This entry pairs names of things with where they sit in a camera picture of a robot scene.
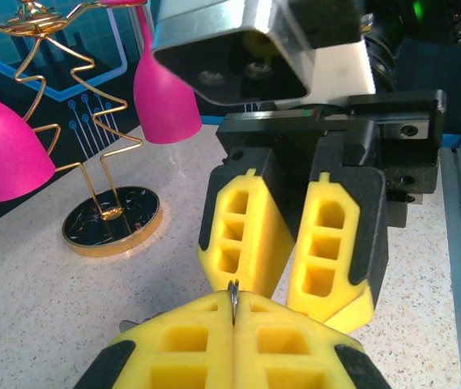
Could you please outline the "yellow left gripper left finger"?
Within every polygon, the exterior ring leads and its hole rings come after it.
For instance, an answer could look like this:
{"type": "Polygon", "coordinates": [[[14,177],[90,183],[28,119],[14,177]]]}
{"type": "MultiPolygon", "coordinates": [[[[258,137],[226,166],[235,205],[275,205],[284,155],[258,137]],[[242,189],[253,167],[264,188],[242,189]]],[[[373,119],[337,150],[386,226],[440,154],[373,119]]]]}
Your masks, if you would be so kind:
{"type": "Polygon", "coordinates": [[[216,292],[136,325],[103,348],[77,388],[231,388],[233,310],[216,292]]]}

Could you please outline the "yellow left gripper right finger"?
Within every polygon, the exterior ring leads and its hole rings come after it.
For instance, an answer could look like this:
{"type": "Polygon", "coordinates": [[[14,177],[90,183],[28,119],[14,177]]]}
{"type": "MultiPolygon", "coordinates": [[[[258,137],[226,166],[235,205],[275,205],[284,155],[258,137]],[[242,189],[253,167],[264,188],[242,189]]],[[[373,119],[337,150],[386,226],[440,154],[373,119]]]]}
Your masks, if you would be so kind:
{"type": "Polygon", "coordinates": [[[351,336],[252,292],[238,293],[235,388],[388,388],[351,336]]]}

